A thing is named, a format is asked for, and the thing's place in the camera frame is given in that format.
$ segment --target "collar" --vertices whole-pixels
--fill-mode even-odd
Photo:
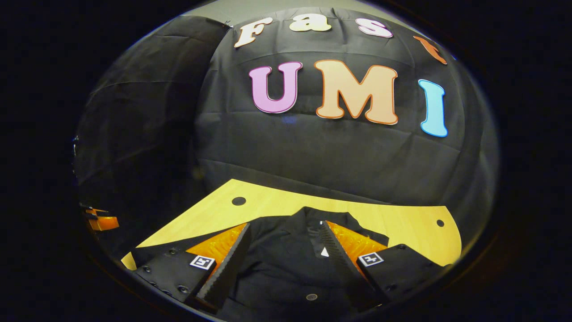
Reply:
[[[358,221],[349,213],[333,213],[330,211],[318,210],[310,207],[302,207],[294,215],[290,216],[283,224],[281,229],[290,234],[305,234],[309,221],[330,221],[338,225],[344,226],[353,231],[363,229]]]

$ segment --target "yellow table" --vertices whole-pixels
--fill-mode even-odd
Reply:
[[[232,199],[244,197],[241,206]],[[350,213],[360,226],[389,237],[389,247],[406,244],[431,261],[445,266],[461,253],[461,238],[445,206],[389,206],[314,197],[231,179],[155,232],[137,247],[196,237],[260,217],[292,215],[307,206]],[[441,227],[437,220],[443,221]],[[131,253],[122,260],[135,270]]]

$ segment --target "black jacket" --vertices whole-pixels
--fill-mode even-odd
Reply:
[[[250,248],[236,283],[216,317],[229,321],[343,321],[347,318],[352,305],[330,258],[322,255],[324,245],[317,228],[320,221],[325,220],[388,244],[387,236],[362,228],[349,213],[304,207],[292,216],[255,219],[250,222]],[[172,247],[188,249],[219,232],[136,248],[132,251],[133,258],[140,266]],[[317,298],[308,300],[310,294]]]

